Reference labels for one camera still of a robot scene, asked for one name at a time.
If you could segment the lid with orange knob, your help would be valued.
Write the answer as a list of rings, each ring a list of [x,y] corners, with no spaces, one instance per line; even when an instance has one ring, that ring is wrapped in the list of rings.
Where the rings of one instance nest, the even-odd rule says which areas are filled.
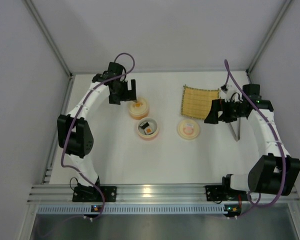
[[[129,103],[128,110],[134,115],[146,113],[149,110],[149,102],[146,98],[139,97],[137,101]]]

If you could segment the orange bowl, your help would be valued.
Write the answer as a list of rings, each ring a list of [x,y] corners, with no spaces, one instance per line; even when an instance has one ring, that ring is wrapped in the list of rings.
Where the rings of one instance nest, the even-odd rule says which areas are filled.
[[[132,119],[134,119],[134,120],[141,120],[141,119],[143,119],[143,118],[145,118],[145,117],[148,116],[149,109],[146,109],[146,110],[144,110],[142,112],[137,112],[137,111],[134,111],[133,109],[130,109],[128,112],[129,112],[129,115],[130,115],[130,117]]]

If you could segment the metal tongs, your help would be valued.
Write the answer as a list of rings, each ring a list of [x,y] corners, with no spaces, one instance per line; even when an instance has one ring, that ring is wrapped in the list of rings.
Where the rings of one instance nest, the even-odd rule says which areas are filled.
[[[234,140],[238,142],[241,139],[241,119],[238,118],[236,122],[230,122],[227,125]]]

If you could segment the sushi roll dark centre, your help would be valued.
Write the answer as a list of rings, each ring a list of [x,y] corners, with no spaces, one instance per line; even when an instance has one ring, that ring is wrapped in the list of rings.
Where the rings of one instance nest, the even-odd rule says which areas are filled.
[[[149,124],[148,121],[144,121],[144,122],[142,122],[142,123],[139,125],[139,127],[140,127],[141,129],[145,130],[145,129],[147,129],[147,128],[150,127],[150,124]]]

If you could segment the sushi roll orange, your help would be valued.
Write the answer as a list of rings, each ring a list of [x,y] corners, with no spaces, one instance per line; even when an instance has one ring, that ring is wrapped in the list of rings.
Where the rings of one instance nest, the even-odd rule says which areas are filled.
[[[144,129],[144,133],[148,136],[148,135],[152,135],[154,131],[151,127],[148,126]]]

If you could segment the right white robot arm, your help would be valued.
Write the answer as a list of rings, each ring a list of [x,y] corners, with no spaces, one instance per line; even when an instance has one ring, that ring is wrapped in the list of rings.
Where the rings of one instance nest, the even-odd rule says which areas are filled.
[[[247,119],[257,143],[259,160],[247,174],[227,174],[228,187],[236,191],[288,196],[300,172],[300,160],[285,149],[274,120],[270,100],[262,99],[258,84],[243,85],[238,93],[229,84],[221,90],[226,98],[214,99],[205,118],[206,124],[232,123]]]

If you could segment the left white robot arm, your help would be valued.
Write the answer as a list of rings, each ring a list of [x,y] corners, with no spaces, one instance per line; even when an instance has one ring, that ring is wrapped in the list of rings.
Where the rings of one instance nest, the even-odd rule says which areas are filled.
[[[99,106],[108,100],[111,105],[121,102],[135,101],[136,81],[131,80],[128,89],[126,68],[110,62],[108,69],[96,74],[79,103],[67,114],[57,119],[58,145],[62,148],[61,166],[66,168],[65,157],[70,157],[69,168],[78,174],[77,185],[73,189],[73,202],[102,202],[100,178],[95,171],[90,153],[94,146],[94,137],[88,123],[91,114],[96,113]]]

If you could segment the bamboo sushi mat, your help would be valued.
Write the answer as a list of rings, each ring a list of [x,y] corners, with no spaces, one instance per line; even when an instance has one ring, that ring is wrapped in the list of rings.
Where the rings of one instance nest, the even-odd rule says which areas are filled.
[[[220,98],[220,89],[199,89],[183,86],[180,114],[196,120],[205,120],[211,110],[212,100]]]

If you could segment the lid with pink knob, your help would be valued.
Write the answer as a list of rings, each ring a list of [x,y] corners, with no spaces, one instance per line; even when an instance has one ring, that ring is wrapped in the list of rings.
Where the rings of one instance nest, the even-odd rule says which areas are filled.
[[[184,119],[178,123],[177,133],[184,140],[193,140],[201,132],[199,124],[192,119]]]

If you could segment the pink bowl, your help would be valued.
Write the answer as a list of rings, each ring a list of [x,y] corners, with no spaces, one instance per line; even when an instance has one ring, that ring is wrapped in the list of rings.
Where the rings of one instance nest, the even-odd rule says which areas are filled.
[[[159,124],[152,117],[144,117],[137,123],[137,133],[143,140],[150,141],[155,139],[159,131]]]

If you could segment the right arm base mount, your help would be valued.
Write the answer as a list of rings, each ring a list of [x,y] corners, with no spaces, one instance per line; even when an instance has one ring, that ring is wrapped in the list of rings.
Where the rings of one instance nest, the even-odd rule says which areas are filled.
[[[220,204],[224,201],[247,201],[247,194],[242,190],[235,190],[230,187],[231,175],[222,177],[222,182],[215,185],[205,185],[206,200]]]

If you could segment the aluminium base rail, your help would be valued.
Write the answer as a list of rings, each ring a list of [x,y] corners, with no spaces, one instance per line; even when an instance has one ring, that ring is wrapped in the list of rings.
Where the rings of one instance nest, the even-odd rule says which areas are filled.
[[[203,184],[118,184],[109,195],[116,204],[206,204]],[[68,184],[40,184],[30,189],[28,204],[68,204],[73,190]]]

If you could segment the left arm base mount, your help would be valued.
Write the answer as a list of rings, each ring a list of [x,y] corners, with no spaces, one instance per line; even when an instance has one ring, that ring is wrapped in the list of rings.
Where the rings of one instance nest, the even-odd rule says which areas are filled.
[[[100,186],[100,181],[96,182],[97,187],[100,189],[104,196],[105,202],[114,203],[117,197],[117,187],[116,186]],[[77,183],[77,186],[73,189],[72,201],[81,203],[92,203],[92,202],[102,202],[102,195],[93,186],[85,186]]]

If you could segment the left aluminium frame post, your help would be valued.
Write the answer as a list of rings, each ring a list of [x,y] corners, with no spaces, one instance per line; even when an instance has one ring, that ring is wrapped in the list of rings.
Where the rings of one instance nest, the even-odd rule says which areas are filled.
[[[69,79],[72,78],[73,74],[70,71],[64,57],[62,56],[56,42],[53,39],[53,36],[49,32],[45,22],[43,21],[37,7],[35,6],[34,2],[32,0],[23,0],[22,1],[26,7],[26,9],[29,11],[30,15],[32,16],[34,22],[37,24],[40,32],[42,33],[43,37],[45,38],[47,44],[49,45],[50,49],[52,50],[53,54],[57,58],[58,63],[62,67],[63,71],[67,75]]]

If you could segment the aluminium frame post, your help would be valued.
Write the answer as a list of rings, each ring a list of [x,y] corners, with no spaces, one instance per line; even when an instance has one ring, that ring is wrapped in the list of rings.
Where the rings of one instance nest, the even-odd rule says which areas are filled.
[[[45,38],[47,44],[49,45],[50,49],[52,50],[53,54],[57,58],[58,63],[62,67],[63,71],[67,75],[69,79],[72,78],[73,74],[70,71],[64,57],[62,56],[56,42],[53,39],[53,36],[49,32],[45,22],[43,21],[37,7],[35,6],[34,2],[32,0],[23,0],[22,1],[26,7],[26,9],[29,11],[30,15],[32,16],[34,22],[37,24],[40,32],[42,33],[43,37]]]
[[[265,36],[263,37],[260,45],[258,46],[248,68],[245,70],[246,75],[249,77],[252,73],[253,69],[255,68],[256,64],[258,63],[259,59],[261,58],[263,52],[266,50],[267,46],[269,45],[270,41],[272,40],[275,32],[277,31],[278,27],[280,26],[283,18],[285,17],[286,13],[288,12],[291,5],[294,3],[294,0],[284,0],[274,15],[273,21],[270,23],[269,28],[266,31]]]

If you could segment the right aluminium frame post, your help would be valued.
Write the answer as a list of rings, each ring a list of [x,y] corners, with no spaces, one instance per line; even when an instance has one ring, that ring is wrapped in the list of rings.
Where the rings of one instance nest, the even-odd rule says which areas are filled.
[[[252,73],[253,69],[255,68],[256,64],[258,63],[259,59],[261,58],[263,52],[266,50],[267,46],[269,45],[270,41],[272,40],[275,32],[277,31],[278,27],[280,26],[283,18],[285,17],[286,13],[288,12],[291,5],[294,3],[294,0],[284,0],[274,15],[273,21],[270,23],[269,28],[266,31],[265,36],[263,37],[260,45],[258,46],[248,68],[245,70],[246,75],[249,77]]]

